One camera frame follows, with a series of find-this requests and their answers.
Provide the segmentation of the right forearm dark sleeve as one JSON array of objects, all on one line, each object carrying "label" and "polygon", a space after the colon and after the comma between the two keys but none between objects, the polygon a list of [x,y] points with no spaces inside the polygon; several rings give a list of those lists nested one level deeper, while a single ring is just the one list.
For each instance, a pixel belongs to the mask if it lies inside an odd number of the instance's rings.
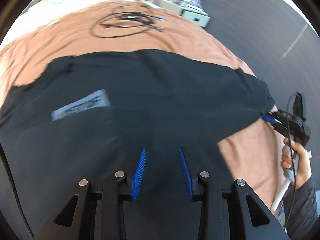
[{"label": "right forearm dark sleeve", "polygon": [[293,208],[289,213],[292,200],[293,186],[291,185],[283,197],[285,218],[289,218],[286,230],[290,239],[304,239],[318,218],[316,186],[313,177],[296,189]]}]

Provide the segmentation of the person's right hand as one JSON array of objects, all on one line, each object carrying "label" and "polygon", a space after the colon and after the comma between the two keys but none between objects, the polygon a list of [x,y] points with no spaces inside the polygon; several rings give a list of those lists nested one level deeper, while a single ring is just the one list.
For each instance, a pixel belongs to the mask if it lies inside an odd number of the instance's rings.
[{"label": "person's right hand", "polygon": [[310,158],[309,158],[309,152],[298,142],[292,141],[289,143],[289,139],[284,139],[285,146],[282,149],[282,155],[281,155],[281,168],[283,170],[290,169],[292,167],[293,161],[291,158],[286,154],[286,148],[291,145],[291,149],[299,155],[299,165],[298,165],[298,171],[296,172],[296,182],[295,182],[295,188],[298,189],[301,186],[303,186],[312,175],[311,172],[311,164],[310,164]]}]

